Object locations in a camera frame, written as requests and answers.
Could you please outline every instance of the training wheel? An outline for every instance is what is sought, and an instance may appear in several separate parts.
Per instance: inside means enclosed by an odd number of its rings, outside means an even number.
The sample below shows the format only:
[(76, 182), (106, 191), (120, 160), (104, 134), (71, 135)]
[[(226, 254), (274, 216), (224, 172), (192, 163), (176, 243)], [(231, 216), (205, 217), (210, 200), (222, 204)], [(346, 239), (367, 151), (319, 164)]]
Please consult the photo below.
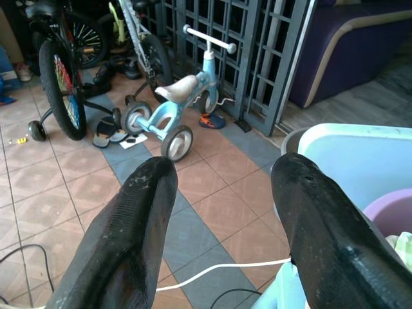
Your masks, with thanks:
[(28, 131), (34, 140), (38, 142), (43, 142), (46, 140), (46, 132), (44, 131), (43, 125), (39, 121), (30, 121), (28, 124)]

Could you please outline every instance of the purple sofa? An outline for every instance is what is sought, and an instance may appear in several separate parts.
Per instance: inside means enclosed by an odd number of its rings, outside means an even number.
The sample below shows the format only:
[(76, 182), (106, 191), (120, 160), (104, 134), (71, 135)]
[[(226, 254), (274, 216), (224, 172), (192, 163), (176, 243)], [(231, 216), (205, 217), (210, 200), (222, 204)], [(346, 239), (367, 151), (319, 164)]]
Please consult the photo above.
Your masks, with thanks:
[(320, 1), (307, 33), (289, 96), (301, 108), (374, 79), (412, 31), (412, 1), (334, 2)]

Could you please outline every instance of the shoe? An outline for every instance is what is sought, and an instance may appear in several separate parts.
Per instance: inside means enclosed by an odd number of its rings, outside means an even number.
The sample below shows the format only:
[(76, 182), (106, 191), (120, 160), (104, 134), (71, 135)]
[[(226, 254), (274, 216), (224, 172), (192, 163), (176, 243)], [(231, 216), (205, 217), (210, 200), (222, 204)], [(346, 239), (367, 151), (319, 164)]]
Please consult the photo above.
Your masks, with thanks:
[(209, 129), (221, 129), (226, 126), (226, 119), (216, 114), (201, 114), (199, 125)]
[(17, 63), (17, 66), (15, 67), (15, 71), (17, 73), (17, 76), (22, 82), (30, 82), (32, 79), (32, 72), (30, 71), (30, 68), (28, 65), (26, 65), (23, 62)]

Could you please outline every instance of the purple plastic container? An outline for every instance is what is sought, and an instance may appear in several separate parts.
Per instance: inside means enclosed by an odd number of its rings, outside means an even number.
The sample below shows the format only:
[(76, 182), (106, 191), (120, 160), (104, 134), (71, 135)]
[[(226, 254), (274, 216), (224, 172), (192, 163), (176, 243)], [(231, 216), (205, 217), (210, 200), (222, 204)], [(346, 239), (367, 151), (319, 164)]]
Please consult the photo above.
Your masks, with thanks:
[(369, 204), (363, 213), (385, 237), (412, 233), (412, 189), (388, 193)]

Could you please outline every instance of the light blue balance bike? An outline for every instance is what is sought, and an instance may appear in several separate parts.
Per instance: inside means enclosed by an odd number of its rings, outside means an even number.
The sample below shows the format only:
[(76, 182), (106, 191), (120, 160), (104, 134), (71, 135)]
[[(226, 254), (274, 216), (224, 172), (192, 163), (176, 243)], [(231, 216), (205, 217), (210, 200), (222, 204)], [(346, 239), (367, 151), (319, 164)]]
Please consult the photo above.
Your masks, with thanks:
[[(193, 142), (192, 130), (188, 126), (180, 125), (183, 110), (198, 96), (201, 113), (212, 113), (218, 105), (218, 80), (215, 75), (212, 43), (225, 48), (229, 53), (236, 51), (234, 43), (219, 41), (193, 30), (188, 24), (183, 27), (183, 32), (207, 41), (202, 71), (196, 76), (188, 75), (170, 86), (157, 87), (155, 92), (168, 101), (156, 108), (153, 114), (148, 103), (136, 101), (128, 105), (121, 119), (123, 129), (130, 135), (137, 135), (142, 131), (156, 134), (162, 141), (162, 156), (174, 162), (181, 160), (189, 152)], [(169, 122), (160, 129), (159, 125), (165, 120)]]

